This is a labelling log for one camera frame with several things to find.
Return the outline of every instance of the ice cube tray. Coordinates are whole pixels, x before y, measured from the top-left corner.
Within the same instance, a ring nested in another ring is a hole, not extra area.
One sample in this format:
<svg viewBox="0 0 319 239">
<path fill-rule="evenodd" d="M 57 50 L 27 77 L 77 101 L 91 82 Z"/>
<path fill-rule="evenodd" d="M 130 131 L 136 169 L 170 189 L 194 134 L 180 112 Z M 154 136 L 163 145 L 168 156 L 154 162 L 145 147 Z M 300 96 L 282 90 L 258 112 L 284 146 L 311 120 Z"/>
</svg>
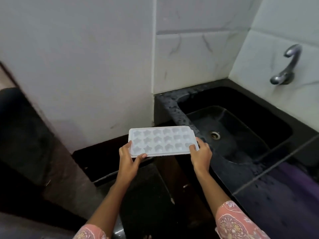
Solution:
<svg viewBox="0 0 319 239">
<path fill-rule="evenodd" d="M 148 157 L 189 154 L 191 144 L 195 144 L 196 150 L 199 149 L 194 132 L 188 126 L 131 128 L 130 140 L 133 158 L 142 153 Z"/>
</svg>

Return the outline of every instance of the kitchen sink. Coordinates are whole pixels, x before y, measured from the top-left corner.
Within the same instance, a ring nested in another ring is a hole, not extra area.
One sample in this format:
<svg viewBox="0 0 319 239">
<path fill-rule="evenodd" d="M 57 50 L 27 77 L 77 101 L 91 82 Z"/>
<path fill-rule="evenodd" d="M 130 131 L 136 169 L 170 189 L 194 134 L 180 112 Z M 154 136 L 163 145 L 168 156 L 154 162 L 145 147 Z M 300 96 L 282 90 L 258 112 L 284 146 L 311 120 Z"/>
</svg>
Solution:
<svg viewBox="0 0 319 239">
<path fill-rule="evenodd" d="M 177 104 L 206 142 L 234 163 L 260 160 L 293 134 L 285 121 L 230 87 L 187 95 Z"/>
</svg>

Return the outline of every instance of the sleeve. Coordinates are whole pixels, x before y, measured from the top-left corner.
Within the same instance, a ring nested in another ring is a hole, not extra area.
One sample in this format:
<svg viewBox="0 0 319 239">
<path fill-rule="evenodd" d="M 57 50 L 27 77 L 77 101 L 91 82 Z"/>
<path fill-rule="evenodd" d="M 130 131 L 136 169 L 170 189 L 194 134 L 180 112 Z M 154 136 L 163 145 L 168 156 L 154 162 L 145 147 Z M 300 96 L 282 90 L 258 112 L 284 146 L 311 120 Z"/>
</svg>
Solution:
<svg viewBox="0 0 319 239">
<path fill-rule="evenodd" d="M 261 238 L 269 239 L 255 223 L 253 223 L 233 201 L 227 201 L 216 213 L 215 231 L 224 238 Z"/>
<path fill-rule="evenodd" d="M 104 231 L 95 225 L 86 224 L 79 229 L 73 239 L 109 239 Z"/>
</svg>

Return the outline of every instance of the sink drain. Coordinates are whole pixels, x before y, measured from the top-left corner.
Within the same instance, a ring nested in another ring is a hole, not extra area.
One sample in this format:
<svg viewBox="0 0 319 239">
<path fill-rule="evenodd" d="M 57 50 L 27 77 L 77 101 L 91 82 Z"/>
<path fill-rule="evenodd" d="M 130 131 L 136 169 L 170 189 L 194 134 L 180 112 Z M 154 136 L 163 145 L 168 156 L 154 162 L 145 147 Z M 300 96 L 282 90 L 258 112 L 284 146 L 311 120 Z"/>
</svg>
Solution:
<svg viewBox="0 0 319 239">
<path fill-rule="evenodd" d="M 218 132 L 209 132 L 209 133 L 214 140 L 220 139 L 220 134 Z"/>
</svg>

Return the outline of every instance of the chrome faucet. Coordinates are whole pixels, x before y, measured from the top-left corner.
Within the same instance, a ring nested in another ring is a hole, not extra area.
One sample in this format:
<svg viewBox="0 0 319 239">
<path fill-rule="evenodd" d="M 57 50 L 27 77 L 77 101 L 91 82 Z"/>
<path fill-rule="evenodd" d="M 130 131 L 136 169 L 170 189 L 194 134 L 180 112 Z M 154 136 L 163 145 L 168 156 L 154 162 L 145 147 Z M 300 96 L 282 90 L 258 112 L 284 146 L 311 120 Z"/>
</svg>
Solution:
<svg viewBox="0 0 319 239">
<path fill-rule="evenodd" d="M 295 74 L 293 72 L 293 69 L 297 65 L 300 55 L 302 52 L 302 46 L 300 44 L 295 44 L 288 48 L 286 52 L 284 53 L 284 57 L 291 57 L 293 56 L 293 59 L 291 60 L 290 64 L 279 74 L 271 77 L 270 83 L 273 85 L 286 85 L 293 81 Z"/>
</svg>

